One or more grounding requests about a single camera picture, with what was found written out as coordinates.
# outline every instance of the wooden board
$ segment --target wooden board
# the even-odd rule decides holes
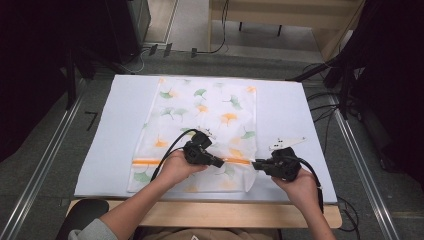
[[[69,210],[78,202],[74,200]],[[122,201],[108,201],[110,209]],[[325,205],[324,216],[331,228],[342,219],[338,206]],[[141,221],[142,226],[204,228],[307,228],[293,205],[272,203],[158,202]]]
[[[364,0],[231,0],[227,21],[310,27],[324,61],[333,57],[354,29]],[[209,0],[208,46],[212,20],[222,19],[225,0]]]

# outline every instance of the person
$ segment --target person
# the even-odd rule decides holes
[[[176,184],[195,172],[207,168],[204,165],[187,163],[182,151],[174,151],[164,162],[159,175],[131,198],[95,219],[83,230],[69,233],[70,240],[85,239],[129,239],[143,217],[153,205]],[[318,206],[317,188],[313,175],[301,169],[293,182],[272,177],[290,201],[304,216],[313,239],[335,239]],[[278,239],[276,230],[270,229],[174,229],[157,231],[145,228],[143,239]]]

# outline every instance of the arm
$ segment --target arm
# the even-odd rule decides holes
[[[318,206],[317,187],[310,172],[300,169],[293,182],[274,177],[272,180],[287,193],[290,201],[300,210],[313,239],[336,239]]]
[[[207,166],[190,165],[181,151],[165,161],[158,177],[125,202],[100,217],[118,239],[128,239],[155,203],[177,183]]]

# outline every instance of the right hand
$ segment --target right hand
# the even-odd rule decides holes
[[[187,163],[183,151],[177,150],[172,152],[165,160],[157,178],[167,182],[171,188],[188,178],[191,174],[203,171],[206,168],[208,168],[206,165]]]
[[[318,206],[318,190],[312,173],[300,169],[296,179],[292,182],[272,177],[272,180],[283,189],[290,201],[300,210]]]

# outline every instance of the black controller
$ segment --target black controller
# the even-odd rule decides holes
[[[224,161],[205,150],[211,144],[211,140],[205,133],[201,131],[196,132],[191,140],[183,147],[187,162],[190,164],[213,165],[221,168]]]
[[[283,178],[287,181],[296,179],[302,166],[291,147],[275,150],[271,156],[266,160],[256,159],[256,162],[252,162],[253,167],[256,170],[263,170],[266,175],[272,177]]]

